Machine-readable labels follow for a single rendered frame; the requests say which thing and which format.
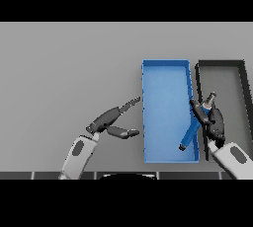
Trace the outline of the dark grey bin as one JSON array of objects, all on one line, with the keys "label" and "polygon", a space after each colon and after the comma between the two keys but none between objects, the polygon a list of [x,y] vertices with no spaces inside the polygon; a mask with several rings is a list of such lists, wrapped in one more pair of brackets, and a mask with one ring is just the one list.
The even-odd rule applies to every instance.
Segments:
[{"label": "dark grey bin", "polygon": [[253,102],[245,60],[199,60],[195,69],[199,101],[216,93],[225,142],[237,143],[253,160]]}]

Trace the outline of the blue bin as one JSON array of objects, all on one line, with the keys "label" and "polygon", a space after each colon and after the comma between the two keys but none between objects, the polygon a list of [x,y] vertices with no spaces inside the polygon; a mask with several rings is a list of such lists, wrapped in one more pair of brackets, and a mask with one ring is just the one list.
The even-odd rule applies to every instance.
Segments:
[{"label": "blue bin", "polygon": [[179,149],[194,117],[190,61],[143,59],[141,70],[144,162],[198,163],[198,135],[185,151]]}]

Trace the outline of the blue pipe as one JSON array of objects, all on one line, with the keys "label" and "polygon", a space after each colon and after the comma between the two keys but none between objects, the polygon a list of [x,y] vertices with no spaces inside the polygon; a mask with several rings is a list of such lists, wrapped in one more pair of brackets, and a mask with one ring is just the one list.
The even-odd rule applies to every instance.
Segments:
[{"label": "blue pipe", "polygon": [[183,139],[181,140],[179,149],[184,151],[192,141],[193,137],[197,134],[201,125],[210,125],[208,114],[211,111],[213,101],[216,97],[215,92],[211,92],[210,95],[201,103],[190,100],[190,105],[194,113],[193,121],[186,131]]}]

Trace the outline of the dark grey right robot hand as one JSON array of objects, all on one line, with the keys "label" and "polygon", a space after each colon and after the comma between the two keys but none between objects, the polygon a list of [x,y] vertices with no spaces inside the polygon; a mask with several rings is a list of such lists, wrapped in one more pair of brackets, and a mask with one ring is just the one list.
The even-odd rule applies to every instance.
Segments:
[{"label": "dark grey right robot hand", "polygon": [[190,100],[190,104],[198,122],[207,128],[208,139],[212,140],[217,148],[221,148],[225,142],[224,121],[214,101],[205,100],[199,103]]}]

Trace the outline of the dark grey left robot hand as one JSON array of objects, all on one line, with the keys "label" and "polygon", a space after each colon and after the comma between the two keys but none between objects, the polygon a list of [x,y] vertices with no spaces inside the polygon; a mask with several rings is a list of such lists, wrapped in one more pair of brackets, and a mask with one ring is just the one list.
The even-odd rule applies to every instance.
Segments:
[{"label": "dark grey left robot hand", "polygon": [[124,129],[117,126],[113,126],[113,123],[130,107],[133,107],[140,101],[140,97],[134,98],[121,107],[112,108],[100,116],[98,116],[93,122],[91,122],[86,130],[94,135],[96,132],[102,133],[107,131],[109,135],[115,136],[121,139],[128,139],[139,135],[139,131],[136,129]]}]

